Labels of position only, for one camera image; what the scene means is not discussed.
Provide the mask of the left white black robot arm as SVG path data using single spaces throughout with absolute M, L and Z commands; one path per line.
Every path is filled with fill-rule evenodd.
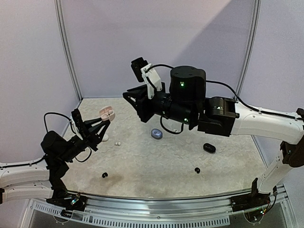
M 1 163 L 0 201 L 45 198 L 60 206 L 75 205 L 78 195 L 70 195 L 61 180 L 73 162 L 86 149 L 97 151 L 111 120 L 97 118 L 75 121 L 76 134 L 65 140 L 55 131 L 49 131 L 41 142 L 44 156 L 40 159 Z

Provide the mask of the white oblong charging case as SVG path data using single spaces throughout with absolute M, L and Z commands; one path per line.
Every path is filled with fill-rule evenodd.
M 106 142 L 106 141 L 108 141 L 108 139 L 109 139 L 109 136 L 108 135 L 104 135 L 102 141 Z

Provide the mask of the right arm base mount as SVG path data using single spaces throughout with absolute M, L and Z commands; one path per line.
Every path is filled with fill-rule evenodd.
M 233 196 L 230 203 L 233 212 L 261 207 L 268 204 L 270 192 L 263 194 L 258 190 L 252 190 L 250 193 Z

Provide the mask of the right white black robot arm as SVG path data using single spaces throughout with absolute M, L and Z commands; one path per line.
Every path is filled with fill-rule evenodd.
M 123 93 L 142 122 L 155 114 L 188 125 L 189 129 L 229 137 L 256 135 L 281 140 L 281 153 L 252 184 L 246 195 L 249 207 L 256 207 L 274 186 L 293 168 L 304 163 L 304 114 L 276 112 L 245 104 L 239 97 L 206 97 L 206 73 L 192 66 L 177 66 L 170 71 L 170 88 L 165 90 L 155 66 L 135 66 L 141 86 Z

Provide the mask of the blue earbud charging case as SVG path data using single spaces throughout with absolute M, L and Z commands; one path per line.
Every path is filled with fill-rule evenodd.
M 161 130 L 157 129 L 157 128 L 153 128 L 151 130 L 151 137 L 154 138 L 154 139 L 161 139 L 163 137 L 163 133 Z

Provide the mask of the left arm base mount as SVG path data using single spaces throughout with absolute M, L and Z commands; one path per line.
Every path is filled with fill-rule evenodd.
M 53 196 L 46 199 L 52 205 L 65 208 L 65 210 L 84 211 L 88 198 L 81 193 L 70 194 L 66 190 L 55 190 Z

